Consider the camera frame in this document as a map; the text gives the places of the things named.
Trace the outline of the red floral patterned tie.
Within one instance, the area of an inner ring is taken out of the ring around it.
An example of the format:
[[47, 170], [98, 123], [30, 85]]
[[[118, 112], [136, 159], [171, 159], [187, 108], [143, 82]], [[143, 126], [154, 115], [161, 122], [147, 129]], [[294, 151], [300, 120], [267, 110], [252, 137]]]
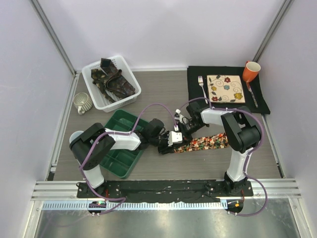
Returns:
[[188, 145], [174, 149], [175, 153], [184, 153], [192, 151], [222, 149], [229, 146], [228, 138], [225, 133], [219, 133], [213, 136], [194, 138]]

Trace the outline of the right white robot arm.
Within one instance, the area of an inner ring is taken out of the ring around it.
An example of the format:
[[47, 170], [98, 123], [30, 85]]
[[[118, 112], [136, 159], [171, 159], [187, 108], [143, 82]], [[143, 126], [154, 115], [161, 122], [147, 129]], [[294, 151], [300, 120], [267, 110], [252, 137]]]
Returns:
[[209, 124], [224, 128], [232, 149], [229, 168], [224, 174], [223, 189], [226, 194], [239, 194], [248, 180], [248, 165], [253, 152], [262, 141], [263, 127], [247, 107], [221, 109], [190, 102], [186, 108], [190, 117], [184, 119], [179, 109], [175, 112], [182, 135], [190, 136]]

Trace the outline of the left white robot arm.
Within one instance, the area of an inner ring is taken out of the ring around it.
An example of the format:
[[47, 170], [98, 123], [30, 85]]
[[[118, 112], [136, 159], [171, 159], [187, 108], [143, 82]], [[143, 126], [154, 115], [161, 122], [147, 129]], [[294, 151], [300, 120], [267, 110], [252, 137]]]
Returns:
[[80, 165], [80, 171], [88, 183], [88, 192], [95, 198], [105, 193], [105, 179], [100, 163], [114, 150], [144, 150], [149, 145], [161, 149], [172, 149], [183, 142], [178, 126], [165, 131], [164, 124], [158, 119], [146, 123], [143, 129], [122, 132], [103, 127], [95, 123], [85, 131], [72, 133], [69, 148]]

